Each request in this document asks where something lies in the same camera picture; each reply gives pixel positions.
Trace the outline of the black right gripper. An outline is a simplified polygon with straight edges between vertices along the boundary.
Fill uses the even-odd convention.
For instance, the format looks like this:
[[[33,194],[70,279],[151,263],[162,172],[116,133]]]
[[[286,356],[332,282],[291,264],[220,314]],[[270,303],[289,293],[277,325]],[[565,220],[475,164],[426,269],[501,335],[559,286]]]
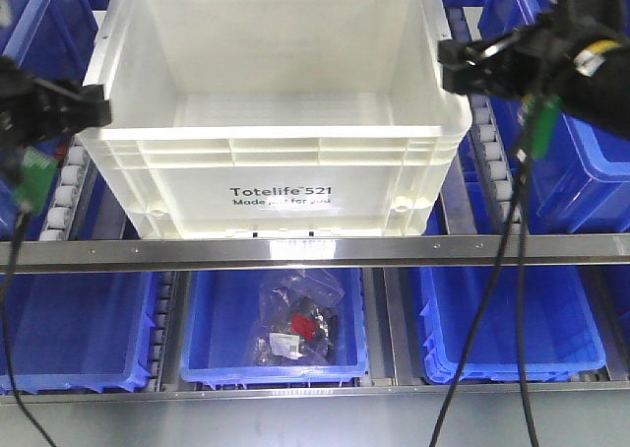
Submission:
[[[535,21],[484,41],[440,40],[442,88],[457,95],[615,101],[615,0],[549,0]]]

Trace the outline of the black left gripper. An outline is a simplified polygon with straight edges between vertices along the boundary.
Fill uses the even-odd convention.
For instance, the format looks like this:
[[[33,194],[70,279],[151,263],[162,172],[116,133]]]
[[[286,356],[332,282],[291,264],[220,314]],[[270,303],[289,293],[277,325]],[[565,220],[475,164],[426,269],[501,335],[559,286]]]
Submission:
[[[73,103],[55,105],[43,115],[39,90]],[[53,135],[76,135],[112,121],[103,85],[78,85],[35,78],[8,56],[1,57],[1,146],[26,147]]]

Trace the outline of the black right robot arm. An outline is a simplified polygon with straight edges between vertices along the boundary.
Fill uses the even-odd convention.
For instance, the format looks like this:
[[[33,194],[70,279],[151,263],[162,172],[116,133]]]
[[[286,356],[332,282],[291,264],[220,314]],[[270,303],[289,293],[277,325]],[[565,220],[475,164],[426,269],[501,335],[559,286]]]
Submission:
[[[442,40],[442,87],[508,100],[558,97],[560,109],[629,136],[627,0],[550,0],[533,24],[492,40]]]

